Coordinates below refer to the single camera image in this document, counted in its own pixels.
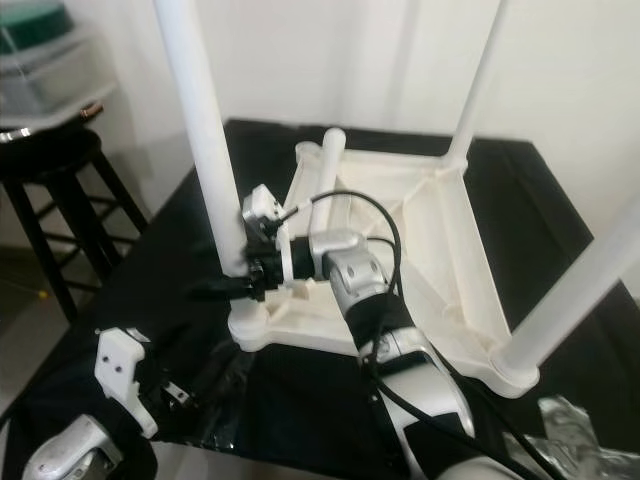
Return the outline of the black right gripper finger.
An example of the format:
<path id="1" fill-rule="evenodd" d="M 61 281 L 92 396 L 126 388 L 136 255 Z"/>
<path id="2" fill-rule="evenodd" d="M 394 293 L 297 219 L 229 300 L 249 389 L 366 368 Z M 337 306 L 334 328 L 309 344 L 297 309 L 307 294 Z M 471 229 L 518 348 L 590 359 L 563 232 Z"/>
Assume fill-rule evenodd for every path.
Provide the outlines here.
<path id="1" fill-rule="evenodd" d="M 256 300 L 255 284 L 247 276 L 210 276 L 189 288 L 192 300 Z"/>

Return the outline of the clear plastic tape strip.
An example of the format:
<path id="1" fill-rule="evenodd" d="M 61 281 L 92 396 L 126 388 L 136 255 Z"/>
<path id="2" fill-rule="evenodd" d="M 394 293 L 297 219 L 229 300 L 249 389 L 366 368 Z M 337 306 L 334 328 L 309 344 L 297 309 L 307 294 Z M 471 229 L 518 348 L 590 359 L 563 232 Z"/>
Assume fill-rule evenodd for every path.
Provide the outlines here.
<path id="1" fill-rule="evenodd" d="M 195 379 L 201 407 L 198 439 L 205 448 L 225 451 L 236 442 L 253 353 L 243 352 L 233 340 L 211 349 Z"/>

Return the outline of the white plastic children tabletop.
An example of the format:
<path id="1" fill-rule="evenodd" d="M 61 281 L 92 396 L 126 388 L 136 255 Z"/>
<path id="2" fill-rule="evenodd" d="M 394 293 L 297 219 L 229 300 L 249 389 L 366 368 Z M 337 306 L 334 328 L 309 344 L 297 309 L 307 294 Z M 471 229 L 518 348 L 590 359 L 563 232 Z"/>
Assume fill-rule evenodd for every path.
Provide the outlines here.
<path id="1" fill-rule="evenodd" d="M 328 169 L 319 143 L 297 143 L 292 156 L 297 170 L 284 201 L 288 209 L 320 193 Z M 463 174 L 465 166 L 440 157 L 347 148 L 329 177 L 338 189 L 374 197 L 396 220 L 404 242 L 404 302 L 425 337 L 460 374 L 483 381 L 498 396 L 518 398 L 536 384 L 538 371 L 532 370 L 532 380 L 511 380 L 493 364 L 511 334 Z M 360 198 L 325 198 L 320 209 L 329 214 L 323 227 L 390 238 L 383 216 Z M 328 283 L 285 285 L 266 293 L 264 303 L 256 317 L 229 321 L 244 351 L 282 344 L 356 356 Z"/>

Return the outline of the clear plastic storage box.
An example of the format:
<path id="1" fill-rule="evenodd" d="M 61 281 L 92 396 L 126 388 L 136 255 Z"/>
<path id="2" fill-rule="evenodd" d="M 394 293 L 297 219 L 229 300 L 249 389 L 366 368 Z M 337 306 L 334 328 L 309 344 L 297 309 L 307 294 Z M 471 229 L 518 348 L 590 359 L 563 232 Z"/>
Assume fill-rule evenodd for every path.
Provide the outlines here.
<path id="1" fill-rule="evenodd" d="M 0 56 L 0 125 L 51 125 L 105 99 L 115 87 L 95 37 L 73 29 L 47 44 Z"/>

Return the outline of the green round lid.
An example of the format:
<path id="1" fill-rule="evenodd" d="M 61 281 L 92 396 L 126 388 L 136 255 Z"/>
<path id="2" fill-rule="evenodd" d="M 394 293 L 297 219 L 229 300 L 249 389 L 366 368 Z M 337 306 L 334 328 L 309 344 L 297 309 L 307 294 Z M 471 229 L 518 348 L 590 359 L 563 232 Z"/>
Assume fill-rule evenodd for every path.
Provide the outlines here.
<path id="1" fill-rule="evenodd" d="M 0 54 L 49 44 L 76 28 L 61 0 L 14 0 L 0 4 Z"/>

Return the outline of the black round stool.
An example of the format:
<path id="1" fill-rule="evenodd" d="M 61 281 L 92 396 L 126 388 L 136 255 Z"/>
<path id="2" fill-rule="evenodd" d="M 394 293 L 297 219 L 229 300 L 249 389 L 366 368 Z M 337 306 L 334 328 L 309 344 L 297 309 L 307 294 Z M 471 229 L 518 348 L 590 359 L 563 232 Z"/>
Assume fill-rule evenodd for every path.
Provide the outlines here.
<path id="1" fill-rule="evenodd" d="M 76 323 L 81 315 L 70 291 L 99 288 L 65 278 L 63 269 L 82 256 L 97 279 L 108 279 L 123 260 L 119 244 L 133 241 L 110 234 L 105 221 L 122 211 L 141 233 L 145 215 L 102 151 L 100 137 L 86 128 L 1 146 L 0 179 L 50 291 L 69 323 Z"/>

